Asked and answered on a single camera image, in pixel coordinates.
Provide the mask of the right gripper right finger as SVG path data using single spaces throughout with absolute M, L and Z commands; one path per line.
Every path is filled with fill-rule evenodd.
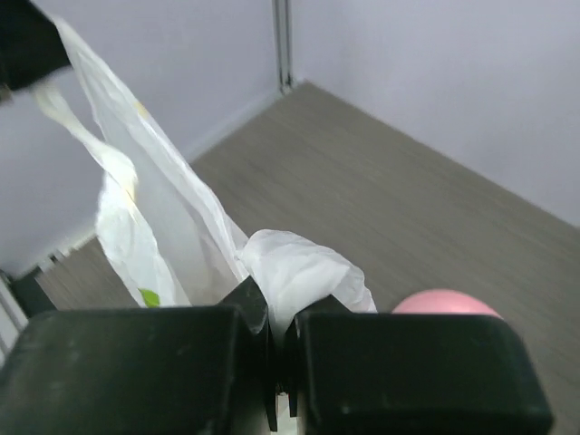
M 484 314 L 355 314 L 329 296 L 285 333 L 302 434 L 547 434 L 527 348 Z

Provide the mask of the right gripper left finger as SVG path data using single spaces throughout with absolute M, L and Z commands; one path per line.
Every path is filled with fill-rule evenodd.
M 49 311 L 1 371 L 4 434 L 267 434 L 273 341 L 252 279 L 214 305 Z

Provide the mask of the white plastic bag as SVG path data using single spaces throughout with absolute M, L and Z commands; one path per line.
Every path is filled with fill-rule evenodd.
M 275 336 L 327 296 L 356 313 L 375 311 L 363 271 L 330 247 L 289 231 L 245 234 L 107 63 L 64 20 L 54 24 L 100 134 L 52 82 L 34 97 L 102 168 L 94 231 L 140 306 L 212 305 L 252 278 Z

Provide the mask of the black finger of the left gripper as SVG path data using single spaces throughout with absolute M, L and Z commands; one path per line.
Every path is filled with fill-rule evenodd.
M 71 66 L 54 22 L 28 0 L 1 1 L 1 91 L 19 92 Z

